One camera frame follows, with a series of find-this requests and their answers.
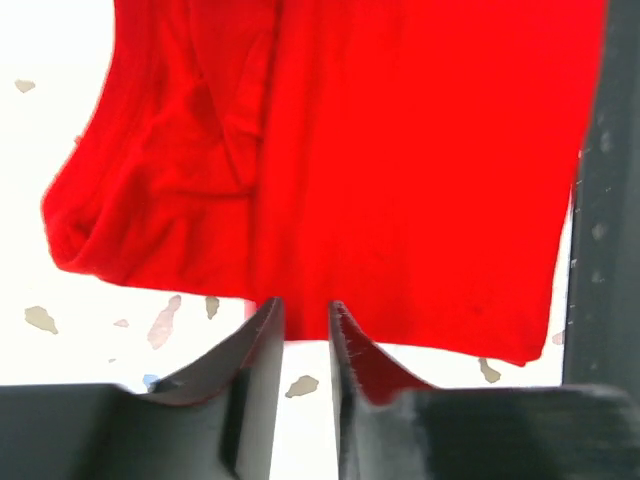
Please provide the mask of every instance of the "white table surface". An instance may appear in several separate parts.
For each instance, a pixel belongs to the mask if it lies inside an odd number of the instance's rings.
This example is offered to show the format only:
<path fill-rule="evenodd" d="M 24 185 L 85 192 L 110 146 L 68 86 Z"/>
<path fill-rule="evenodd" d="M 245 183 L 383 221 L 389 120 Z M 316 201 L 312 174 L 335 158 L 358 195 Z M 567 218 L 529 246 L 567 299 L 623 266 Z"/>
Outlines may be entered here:
<path fill-rule="evenodd" d="M 209 320 L 203 298 L 181 295 L 175 330 L 154 350 L 147 333 L 175 293 L 119 288 L 63 273 L 49 258 L 39 203 L 90 118 L 112 43 L 112 0 L 0 2 L 0 384 L 110 381 L 143 391 L 145 374 L 176 370 L 243 319 L 242 300 L 221 299 L 218 313 Z M 36 86 L 21 93 L 18 79 Z M 562 346 L 551 339 L 564 328 L 566 233 L 548 342 L 539 361 L 516 368 L 489 360 L 500 372 L 500 380 L 490 385 L 477 358 L 417 347 L 386 348 L 442 387 L 559 384 Z M 32 307 L 46 309 L 57 334 L 25 320 L 25 309 Z M 128 327 L 114 325 L 122 319 Z M 319 381 L 317 390 L 285 397 L 303 375 Z M 287 344 L 271 478 L 336 478 L 332 415 L 327 343 Z"/>

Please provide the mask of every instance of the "speckled white tabletop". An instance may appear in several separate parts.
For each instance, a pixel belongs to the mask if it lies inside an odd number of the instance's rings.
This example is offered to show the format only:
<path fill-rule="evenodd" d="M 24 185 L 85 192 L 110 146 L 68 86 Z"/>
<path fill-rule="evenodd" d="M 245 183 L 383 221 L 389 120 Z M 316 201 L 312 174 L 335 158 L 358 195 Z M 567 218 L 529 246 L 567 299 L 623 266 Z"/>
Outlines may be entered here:
<path fill-rule="evenodd" d="M 0 384 L 109 381 L 142 392 L 244 319 L 240 299 L 115 287 L 60 272 L 49 258 L 40 199 L 91 116 L 112 42 L 112 0 L 0 4 Z M 568 237 L 565 228 L 539 361 L 516 368 L 424 348 L 387 350 L 442 387 L 559 384 Z M 275 480 L 337 478 L 328 359 L 326 342 L 285 349 Z"/>

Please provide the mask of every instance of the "red garment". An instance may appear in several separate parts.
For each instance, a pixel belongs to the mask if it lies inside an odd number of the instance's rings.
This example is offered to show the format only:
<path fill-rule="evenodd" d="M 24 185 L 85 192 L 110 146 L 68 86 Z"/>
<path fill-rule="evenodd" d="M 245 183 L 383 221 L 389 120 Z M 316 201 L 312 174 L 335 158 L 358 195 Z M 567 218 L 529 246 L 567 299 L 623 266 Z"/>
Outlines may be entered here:
<path fill-rule="evenodd" d="M 381 342 L 539 357 L 604 0 L 116 0 L 43 202 L 63 270 L 346 303 Z"/>

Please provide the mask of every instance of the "red fabric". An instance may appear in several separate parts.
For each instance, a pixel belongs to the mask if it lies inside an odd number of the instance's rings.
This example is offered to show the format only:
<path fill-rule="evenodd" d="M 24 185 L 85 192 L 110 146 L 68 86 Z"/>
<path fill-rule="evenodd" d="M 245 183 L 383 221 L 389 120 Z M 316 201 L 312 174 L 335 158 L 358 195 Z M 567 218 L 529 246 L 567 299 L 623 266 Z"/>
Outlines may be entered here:
<path fill-rule="evenodd" d="M 43 201 L 56 264 L 264 301 L 325 339 L 539 357 L 604 0 L 116 0 Z"/>

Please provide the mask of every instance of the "brown speck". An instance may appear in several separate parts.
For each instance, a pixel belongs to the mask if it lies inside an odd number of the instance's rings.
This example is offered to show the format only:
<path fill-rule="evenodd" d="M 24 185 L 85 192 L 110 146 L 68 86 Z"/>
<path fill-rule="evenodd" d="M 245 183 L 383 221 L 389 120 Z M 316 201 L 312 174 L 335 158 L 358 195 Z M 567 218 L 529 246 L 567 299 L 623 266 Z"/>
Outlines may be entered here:
<path fill-rule="evenodd" d="M 289 387 L 289 391 L 284 394 L 287 398 L 302 397 L 309 393 L 313 393 L 318 389 L 320 382 L 309 375 L 303 375 L 293 382 Z"/>
<path fill-rule="evenodd" d="M 206 297 L 204 299 L 205 306 L 207 308 L 207 318 L 211 320 L 216 313 L 218 313 L 218 307 L 220 307 L 220 300 L 218 297 Z"/>
<path fill-rule="evenodd" d="M 480 371 L 484 375 L 484 379 L 489 383 L 496 383 L 500 380 L 502 374 L 497 370 L 494 370 L 489 366 L 486 358 L 479 358 L 478 362 L 480 363 Z"/>
<path fill-rule="evenodd" d="M 14 84 L 16 88 L 22 93 L 27 93 L 29 90 L 33 90 L 34 88 L 36 88 L 35 82 L 32 82 L 31 80 L 18 79 L 14 82 Z"/>
<path fill-rule="evenodd" d="M 551 337 L 551 341 L 554 345 L 564 345 L 564 330 Z"/>
<path fill-rule="evenodd" d="M 156 321 L 153 322 L 147 334 L 147 341 L 154 350 L 159 349 L 169 340 L 169 337 L 173 333 L 173 315 L 178 311 L 181 303 L 182 298 L 180 295 L 171 297 L 167 303 L 167 308 L 162 310 L 158 314 Z"/>
<path fill-rule="evenodd" d="M 42 307 L 25 308 L 24 319 L 29 325 L 33 325 L 45 332 L 51 332 L 54 335 L 60 333 L 56 328 L 55 320 L 47 313 L 47 310 Z"/>

